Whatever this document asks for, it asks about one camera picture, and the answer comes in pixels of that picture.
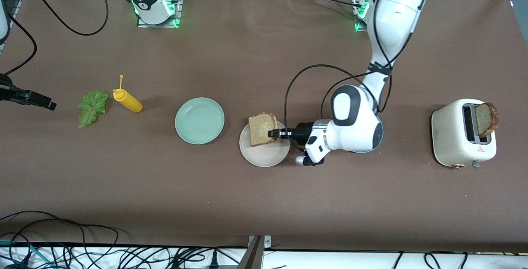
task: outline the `table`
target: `table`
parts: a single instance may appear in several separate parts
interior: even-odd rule
[[[48,0],[68,24],[89,32],[102,0]],[[130,4],[108,0],[95,36],[66,30],[40,0],[18,19],[38,53],[13,82],[53,98],[56,111],[0,105],[2,215],[45,210],[126,230],[120,243],[244,245],[271,234],[282,248],[343,250],[528,249],[528,51],[509,2],[428,0],[395,66],[381,114],[385,138],[369,154],[330,153],[323,166],[260,169],[238,149],[247,117],[283,117],[285,89],[311,64],[353,73],[371,57],[350,8],[325,0],[185,0],[178,29],[136,28]],[[14,29],[2,70],[31,52]],[[91,90],[124,88],[144,104],[131,113],[109,101],[106,115],[77,128],[77,103]],[[314,121],[324,92],[342,74],[319,68],[299,77],[288,123]],[[183,142],[178,108],[209,97],[226,125],[207,145]],[[432,154],[430,116],[459,98],[493,102],[498,153],[480,169],[447,169]],[[325,113],[329,114],[329,105]],[[30,217],[18,217],[4,230]],[[44,224],[32,239],[80,241],[77,230]],[[95,234],[105,242],[111,234]]]

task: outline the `lettuce leaf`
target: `lettuce leaf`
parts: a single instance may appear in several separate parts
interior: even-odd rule
[[[82,98],[81,103],[77,105],[78,109],[81,109],[79,115],[79,128],[87,127],[94,120],[97,119],[97,114],[105,114],[104,106],[106,106],[106,100],[108,99],[108,93],[103,90],[96,90],[85,94]]]

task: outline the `white toaster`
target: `white toaster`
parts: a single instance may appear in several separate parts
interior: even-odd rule
[[[495,132],[480,138],[475,107],[482,101],[460,99],[431,117],[432,147],[436,160],[449,167],[480,166],[497,153]]]

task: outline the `cable connector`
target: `cable connector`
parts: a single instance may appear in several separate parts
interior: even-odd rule
[[[217,269],[219,267],[218,265],[218,259],[217,259],[217,250],[213,251],[213,259],[211,259],[211,265],[209,265],[209,269]]]

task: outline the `plate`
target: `plate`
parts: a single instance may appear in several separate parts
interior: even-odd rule
[[[224,111],[209,98],[194,98],[183,104],[174,120],[179,137],[191,144],[213,141],[224,128]]]
[[[284,125],[277,122],[279,129],[284,129]],[[251,164],[259,167],[271,167],[279,164],[290,151],[290,141],[288,139],[277,139],[277,141],[251,147],[249,136],[249,124],[247,124],[240,134],[240,152]]]

